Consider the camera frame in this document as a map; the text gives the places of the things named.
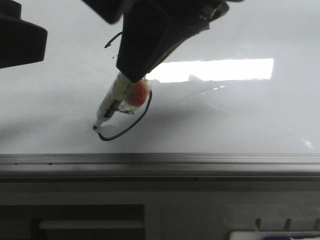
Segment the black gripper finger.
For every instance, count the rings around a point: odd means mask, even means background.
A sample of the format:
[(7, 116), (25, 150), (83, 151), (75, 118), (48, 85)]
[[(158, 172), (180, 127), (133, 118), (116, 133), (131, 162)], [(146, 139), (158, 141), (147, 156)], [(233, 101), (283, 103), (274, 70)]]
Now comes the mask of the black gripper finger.
[(14, 0), (0, 2), (0, 67), (2, 69), (42, 62), (48, 31), (21, 19), (22, 5)]
[(109, 24), (123, 19), (116, 67), (135, 83), (185, 40), (225, 15), (225, 0), (86, 0)]

